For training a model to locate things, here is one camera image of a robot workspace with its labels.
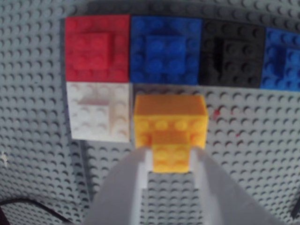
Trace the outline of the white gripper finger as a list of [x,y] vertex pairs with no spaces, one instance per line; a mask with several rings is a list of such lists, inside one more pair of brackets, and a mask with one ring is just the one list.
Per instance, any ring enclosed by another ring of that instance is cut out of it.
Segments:
[[204,150],[191,150],[190,169],[205,225],[281,224]]
[[143,190],[153,169],[150,148],[142,147],[123,158],[108,173],[85,218],[87,225],[138,225]]

